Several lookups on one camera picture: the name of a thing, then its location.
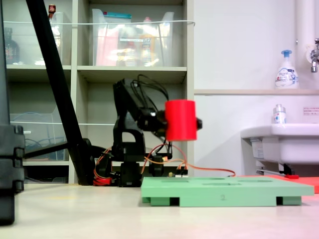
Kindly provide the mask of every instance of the green foam board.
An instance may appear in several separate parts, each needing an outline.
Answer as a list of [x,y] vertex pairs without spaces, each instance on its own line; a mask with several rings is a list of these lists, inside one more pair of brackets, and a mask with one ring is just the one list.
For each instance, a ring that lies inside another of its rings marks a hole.
[[142,202],[152,206],[240,207],[301,205],[314,195],[313,186],[269,177],[161,178],[145,177]]

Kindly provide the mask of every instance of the orange wire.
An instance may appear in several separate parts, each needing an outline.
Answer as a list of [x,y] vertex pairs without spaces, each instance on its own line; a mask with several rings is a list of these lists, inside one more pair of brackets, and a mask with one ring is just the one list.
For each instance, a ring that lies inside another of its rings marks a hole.
[[106,149],[104,152],[103,152],[103,155],[99,157],[99,159],[96,161],[96,164],[95,164],[95,168],[94,168],[94,175],[95,177],[97,178],[110,178],[110,177],[102,177],[100,176],[97,172],[96,172],[96,166],[100,163],[100,161],[104,158],[105,154],[107,154],[108,152],[110,151],[110,149]]
[[183,162],[182,164],[186,164],[186,165],[188,165],[189,167],[194,168],[194,169],[204,170],[204,171],[222,171],[222,172],[228,172],[228,173],[232,173],[231,177],[235,177],[235,176],[236,176],[235,171],[230,170],[230,169],[197,167],[197,166],[194,166],[194,165],[192,165],[192,164],[186,163],[186,162],[183,161],[182,159],[172,159],[172,160],[167,161],[167,162],[155,162],[155,161],[150,160],[150,159],[147,158],[147,157],[144,157],[144,158],[145,158],[147,161],[150,161],[150,162],[156,163],[156,164],[165,164],[165,163],[170,163],[170,162],[174,162],[174,161],[182,161],[182,162]]
[[[168,144],[167,144],[167,143],[163,143],[163,144],[160,144],[160,145],[156,146],[155,148],[153,148],[153,149],[151,150],[151,152],[148,154],[147,157],[144,157],[144,158],[147,158],[147,160],[145,160],[145,162],[144,162],[144,165],[143,165],[141,174],[143,174],[143,172],[144,172],[144,170],[145,170],[146,162],[147,162],[147,161],[151,161],[151,160],[149,159],[150,155],[153,153],[153,151],[154,151],[155,149],[157,149],[158,147],[161,147],[162,145],[168,145]],[[181,154],[183,155],[184,160],[182,160],[182,159],[180,159],[180,160],[183,161],[183,162],[187,162],[187,158],[186,158],[186,155],[185,155],[185,153],[183,152],[183,150],[181,150],[179,147],[177,147],[177,146],[175,146],[175,145],[172,145],[172,147],[176,148],[176,149],[177,149],[179,152],[181,152]]]

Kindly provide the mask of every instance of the red cylinder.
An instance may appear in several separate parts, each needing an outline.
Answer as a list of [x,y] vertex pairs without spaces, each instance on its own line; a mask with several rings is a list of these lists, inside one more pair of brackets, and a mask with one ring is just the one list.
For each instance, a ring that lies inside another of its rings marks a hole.
[[197,139],[195,101],[174,100],[165,103],[166,139],[187,141]]

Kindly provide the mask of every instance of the robotic arm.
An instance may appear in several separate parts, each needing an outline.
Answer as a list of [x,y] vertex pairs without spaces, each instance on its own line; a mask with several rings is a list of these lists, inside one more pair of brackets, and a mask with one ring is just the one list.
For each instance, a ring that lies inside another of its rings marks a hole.
[[[165,111],[158,111],[153,101],[143,90],[147,83],[123,79],[113,85],[117,120],[113,129],[114,144],[109,158],[101,162],[104,177],[112,177],[118,180],[120,187],[139,187],[141,185],[140,167],[137,162],[143,162],[147,155],[143,131],[153,132],[158,137],[165,137],[167,120]],[[201,120],[193,122],[197,129],[201,128]],[[124,132],[131,133],[135,142],[123,142]],[[162,157],[172,158],[172,154],[157,154],[153,160],[161,162]],[[120,161],[121,171],[111,172],[111,161]],[[153,176],[162,176],[163,165],[153,164],[150,166]]]

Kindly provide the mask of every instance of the hand soap bottle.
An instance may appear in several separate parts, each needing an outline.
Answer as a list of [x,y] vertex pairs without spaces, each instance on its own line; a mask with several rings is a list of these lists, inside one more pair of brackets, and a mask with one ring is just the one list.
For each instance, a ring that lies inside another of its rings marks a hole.
[[275,89],[298,89],[299,81],[296,69],[293,67],[289,55],[291,50],[284,50],[281,54],[284,55],[284,61],[279,68],[276,80]]

